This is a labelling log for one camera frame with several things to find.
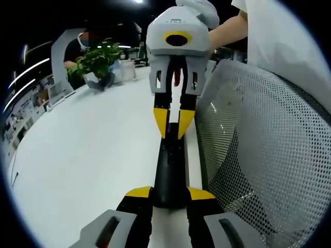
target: green plant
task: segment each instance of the green plant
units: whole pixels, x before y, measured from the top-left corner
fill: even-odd
[[[105,77],[109,67],[119,58],[121,49],[118,44],[103,41],[97,48],[87,51],[84,56],[76,59],[76,65],[68,70],[69,77],[79,76],[93,72],[97,78]]]

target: white shirt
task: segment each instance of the white shirt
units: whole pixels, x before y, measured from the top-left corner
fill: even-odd
[[[248,64],[296,84],[331,113],[331,73],[302,23],[275,0],[233,0],[232,5],[247,13]]]

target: white sleeve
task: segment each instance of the white sleeve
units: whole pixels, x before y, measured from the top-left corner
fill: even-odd
[[[231,5],[247,13],[246,0],[232,0]]]

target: white desk surface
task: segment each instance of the white desk surface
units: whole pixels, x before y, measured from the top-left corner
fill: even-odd
[[[139,68],[140,80],[105,92],[79,88],[42,115],[19,144],[13,168],[19,176],[11,189],[43,247],[72,245],[81,228],[116,209],[128,191],[154,185],[161,136],[153,116],[149,70]],[[179,95],[178,87],[172,122],[178,119]],[[194,122],[187,146],[190,185],[201,188]],[[154,208],[152,224],[149,247],[191,247],[186,210]]]

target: gray mesh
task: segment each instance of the gray mesh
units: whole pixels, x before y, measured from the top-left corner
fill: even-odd
[[[204,182],[224,210],[269,247],[301,247],[331,200],[326,111],[272,73],[222,60],[195,122]]]

